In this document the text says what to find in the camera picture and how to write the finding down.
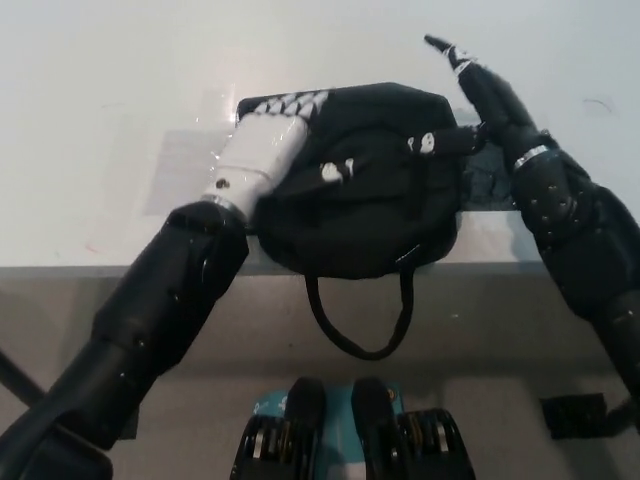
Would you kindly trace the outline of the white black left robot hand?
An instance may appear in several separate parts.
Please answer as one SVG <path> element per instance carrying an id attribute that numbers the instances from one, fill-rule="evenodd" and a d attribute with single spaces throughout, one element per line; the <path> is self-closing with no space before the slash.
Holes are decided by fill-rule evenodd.
<path id="1" fill-rule="evenodd" d="M 202 198 L 250 220 L 259 200 L 285 178 L 334 96 L 333 90 L 312 90 L 262 100 L 238 119 Z"/>

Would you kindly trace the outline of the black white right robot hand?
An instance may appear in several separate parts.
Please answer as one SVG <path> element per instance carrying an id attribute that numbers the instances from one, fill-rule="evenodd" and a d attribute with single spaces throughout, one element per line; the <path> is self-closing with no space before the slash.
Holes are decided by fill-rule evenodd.
<path id="1" fill-rule="evenodd" d="M 447 59 L 465 97 L 484 123 L 489 139 L 501 147 L 507 171 L 557 146 L 537 128 L 509 82 L 454 43 L 429 34 L 424 41 Z"/>

